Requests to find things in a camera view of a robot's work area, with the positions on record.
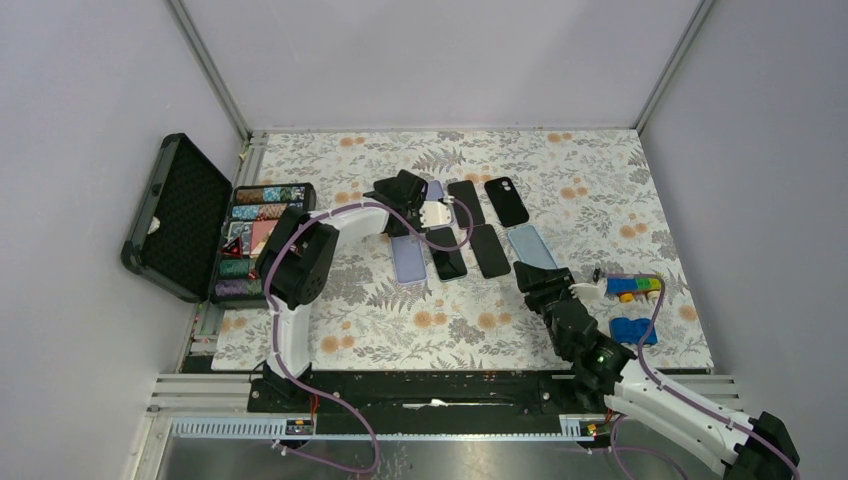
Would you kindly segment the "lilac phone case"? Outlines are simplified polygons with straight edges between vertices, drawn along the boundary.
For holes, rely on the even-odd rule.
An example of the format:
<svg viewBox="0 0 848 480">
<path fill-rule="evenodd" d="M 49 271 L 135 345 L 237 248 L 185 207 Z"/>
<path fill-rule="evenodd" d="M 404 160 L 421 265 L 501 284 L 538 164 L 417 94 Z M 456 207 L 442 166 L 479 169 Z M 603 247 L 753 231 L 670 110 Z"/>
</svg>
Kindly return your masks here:
<svg viewBox="0 0 848 480">
<path fill-rule="evenodd" d="M 441 201 L 445 196 L 442 183 L 438 180 L 429 181 L 425 195 L 426 201 Z"/>
</svg>

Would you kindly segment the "light blue phone case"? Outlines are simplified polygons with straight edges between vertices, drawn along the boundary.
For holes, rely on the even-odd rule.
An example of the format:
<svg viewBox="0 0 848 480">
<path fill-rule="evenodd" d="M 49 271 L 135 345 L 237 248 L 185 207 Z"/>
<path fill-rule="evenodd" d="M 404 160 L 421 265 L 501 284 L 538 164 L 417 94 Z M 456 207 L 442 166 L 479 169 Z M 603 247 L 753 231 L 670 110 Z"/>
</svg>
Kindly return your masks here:
<svg viewBox="0 0 848 480">
<path fill-rule="evenodd" d="M 518 259 L 533 267 L 553 270 L 558 265 L 539 232 L 532 225 L 521 225 L 507 232 Z"/>
</svg>

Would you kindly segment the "black phone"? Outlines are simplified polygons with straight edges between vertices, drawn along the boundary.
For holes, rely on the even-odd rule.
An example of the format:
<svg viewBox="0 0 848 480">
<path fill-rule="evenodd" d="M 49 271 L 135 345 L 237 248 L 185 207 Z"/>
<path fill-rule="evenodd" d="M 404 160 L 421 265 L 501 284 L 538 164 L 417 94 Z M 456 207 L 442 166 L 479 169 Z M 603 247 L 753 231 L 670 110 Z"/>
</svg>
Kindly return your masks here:
<svg viewBox="0 0 848 480">
<path fill-rule="evenodd" d="M 471 180 L 448 184 L 447 193 L 454 200 L 458 200 L 465 206 L 465 208 L 461 206 L 454 207 L 457 225 L 460 229 L 478 227 L 486 223 L 475 185 Z"/>
</svg>

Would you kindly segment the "white phone case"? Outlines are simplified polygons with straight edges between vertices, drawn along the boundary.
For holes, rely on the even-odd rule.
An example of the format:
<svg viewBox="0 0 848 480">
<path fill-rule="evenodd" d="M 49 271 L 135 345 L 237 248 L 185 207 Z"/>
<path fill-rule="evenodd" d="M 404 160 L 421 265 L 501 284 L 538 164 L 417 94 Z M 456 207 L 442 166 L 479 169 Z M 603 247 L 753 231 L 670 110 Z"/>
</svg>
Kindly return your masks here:
<svg viewBox="0 0 848 480">
<path fill-rule="evenodd" d="M 410 285 L 426 281 L 426 262 L 421 244 L 416 237 L 391 237 L 390 250 L 398 284 Z"/>
</svg>

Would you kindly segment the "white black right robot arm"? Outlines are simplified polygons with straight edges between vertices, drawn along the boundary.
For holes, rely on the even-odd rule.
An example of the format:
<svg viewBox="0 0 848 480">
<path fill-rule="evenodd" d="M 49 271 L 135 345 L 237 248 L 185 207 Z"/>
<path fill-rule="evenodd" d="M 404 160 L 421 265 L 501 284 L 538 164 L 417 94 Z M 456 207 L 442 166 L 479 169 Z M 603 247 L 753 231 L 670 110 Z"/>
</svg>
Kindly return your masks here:
<svg viewBox="0 0 848 480">
<path fill-rule="evenodd" d="M 571 363 L 573 396 L 583 410 L 604 406 L 688 451 L 724 479 L 797 479 L 800 456 L 785 423 L 752 418 L 683 387 L 599 330 L 570 271 L 516 261 L 519 291 L 542 317 L 555 353 Z"/>
</svg>

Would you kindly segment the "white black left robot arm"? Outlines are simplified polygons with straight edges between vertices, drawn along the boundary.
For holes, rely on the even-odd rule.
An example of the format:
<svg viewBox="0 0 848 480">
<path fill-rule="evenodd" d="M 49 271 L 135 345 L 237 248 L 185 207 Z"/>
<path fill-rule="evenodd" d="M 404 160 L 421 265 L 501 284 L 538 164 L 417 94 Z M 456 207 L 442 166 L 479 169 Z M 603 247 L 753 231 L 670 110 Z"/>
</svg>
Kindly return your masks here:
<svg viewBox="0 0 848 480">
<path fill-rule="evenodd" d="M 279 218 L 257 260 L 271 316 L 269 353 L 262 380 L 288 411 L 309 401 L 301 376 L 312 362 L 309 328 L 312 303 L 329 278 L 336 249 L 385 234 L 419 235 L 428 182 L 407 170 L 378 180 L 356 201 L 323 211 L 289 207 Z"/>
</svg>

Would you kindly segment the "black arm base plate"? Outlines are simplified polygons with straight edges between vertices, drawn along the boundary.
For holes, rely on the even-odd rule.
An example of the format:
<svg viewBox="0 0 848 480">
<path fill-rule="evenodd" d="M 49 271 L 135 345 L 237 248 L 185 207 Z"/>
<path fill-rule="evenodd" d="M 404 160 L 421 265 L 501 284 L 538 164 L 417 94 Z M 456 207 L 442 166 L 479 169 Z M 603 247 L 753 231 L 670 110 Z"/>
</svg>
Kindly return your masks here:
<svg viewBox="0 0 848 480">
<path fill-rule="evenodd" d="M 320 435 L 425 437 L 558 434 L 560 416 L 601 421 L 609 409 L 570 371 L 308 371 L 305 389 L 264 370 L 250 413 L 303 414 Z"/>
</svg>

